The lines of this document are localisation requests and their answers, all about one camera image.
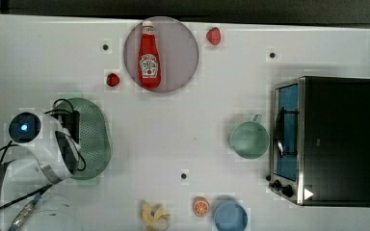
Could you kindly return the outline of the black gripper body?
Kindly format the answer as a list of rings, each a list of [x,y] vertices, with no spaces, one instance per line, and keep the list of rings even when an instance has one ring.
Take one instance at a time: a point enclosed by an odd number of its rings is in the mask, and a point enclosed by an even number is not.
[[[56,115],[60,121],[62,129],[55,132],[56,141],[66,169],[71,175],[74,175],[79,166],[79,121],[80,114],[73,111],[71,114]]]

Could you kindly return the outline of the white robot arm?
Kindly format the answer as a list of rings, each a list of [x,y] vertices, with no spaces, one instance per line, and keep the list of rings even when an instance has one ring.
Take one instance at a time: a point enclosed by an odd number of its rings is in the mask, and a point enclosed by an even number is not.
[[[79,145],[58,119],[37,112],[15,115],[9,137],[23,153],[4,164],[0,225],[20,231],[44,193],[75,174]]]

